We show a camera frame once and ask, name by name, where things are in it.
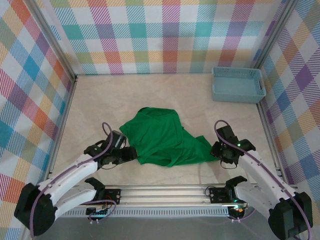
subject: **colorful checkered wall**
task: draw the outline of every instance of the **colorful checkered wall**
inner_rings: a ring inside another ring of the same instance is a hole
[[[44,174],[71,84],[23,0],[1,0],[0,240],[18,237],[19,194]]]
[[[320,1],[300,0],[268,56],[262,101],[290,184],[313,198],[320,234]]]
[[[37,0],[78,74],[249,67],[286,0]]]

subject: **beige floor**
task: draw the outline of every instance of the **beige floor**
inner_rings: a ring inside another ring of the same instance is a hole
[[[256,105],[214,102],[211,91],[211,74],[80,76],[53,173],[71,164],[87,146],[106,138],[102,122],[118,130],[143,107],[175,109],[187,131],[195,137],[204,135],[211,144],[217,141],[215,121],[226,120],[239,139],[250,140],[273,167]],[[219,161],[167,168],[134,160],[112,170],[100,169],[93,177],[106,185],[158,185],[225,183],[239,175],[246,173],[240,167],[225,170]]]

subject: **plastic basket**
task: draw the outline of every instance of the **plastic basket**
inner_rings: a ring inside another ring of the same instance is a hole
[[[213,67],[212,74],[213,101],[257,104],[267,94],[259,69]]]

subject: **purple cable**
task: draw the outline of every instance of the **purple cable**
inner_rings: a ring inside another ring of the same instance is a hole
[[[81,167],[84,164],[87,164],[89,162],[91,162],[92,160],[95,160],[97,158],[99,158],[100,156],[102,156],[103,154],[105,154],[108,149],[110,148],[112,141],[113,141],[113,133],[112,133],[112,129],[110,127],[110,125],[106,122],[102,123],[102,129],[104,131],[104,133],[107,134],[106,129],[105,129],[105,125],[109,128],[110,131],[110,141],[109,144],[106,146],[105,150],[103,150],[101,153],[99,153],[97,156],[91,157],[86,161],[83,161],[81,163],[79,163],[78,165],[73,165],[72,167],[66,169],[64,172],[62,172],[61,174],[59,174],[57,177],[55,177],[55,179],[53,179],[50,183],[48,183],[47,186],[45,186],[45,188],[39,193],[39,195],[35,198],[32,208],[31,208],[31,212],[30,212],[30,220],[29,220],[29,229],[30,229],[30,235],[31,238],[35,237],[35,233],[34,233],[34,216],[35,216],[35,210],[36,210],[36,205],[40,199],[40,197],[44,194],[44,192],[49,188],[50,185],[55,184],[55,182],[57,180],[59,180],[61,177],[63,177],[65,174],[67,174],[68,172],[70,172],[71,170]]]
[[[226,125],[229,126],[229,123],[227,123],[225,120],[218,120],[215,122],[214,124],[214,132],[217,135],[217,137],[224,142],[225,144],[227,144],[230,147],[233,147],[234,149],[237,149],[241,152],[243,152],[245,155],[249,156],[250,158],[252,158],[257,164],[259,164],[269,175],[270,177],[278,184],[278,186],[280,188],[282,188],[282,190],[288,195],[288,197],[292,200],[292,202],[296,205],[296,207],[298,208],[299,212],[301,213],[303,220],[305,221],[307,230],[308,230],[308,239],[307,240],[312,240],[312,232],[311,232],[311,226],[310,223],[308,221],[308,218],[305,214],[305,212],[303,211],[303,209],[300,207],[300,205],[298,204],[298,202],[294,199],[294,197],[288,192],[288,190],[286,190],[285,186],[282,185],[282,183],[272,174],[272,172],[262,163],[260,162],[256,157],[252,156],[250,153],[248,153],[247,151],[241,149],[240,147],[237,147],[236,145],[231,144],[230,142],[224,140],[220,134],[217,131],[217,125],[218,123],[225,123]]]
[[[84,204],[97,204],[97,203],[113,203],[113,205],[114,205],[112,211],[109,212],[109,213],[108,213],[106,216],[104,216],[103,218],[101,218],[101,219],[99,220],[99,222],[107,219],[107,217],[109,217],[111,214],[114,213],[114,211],[116,210],[116,207],[117,207],[117,203],[116,203],[115,201],[109,200],[109,199],[96,200],[96,201],[87,201],[87,202],[85,202]],[[91,213],[91,214],[89,215],[89,220],[90,220],[90,221],[92,221],[92,219],[91,219],[91,215],[92,215],[92,214],[94,214],[94,213]]]

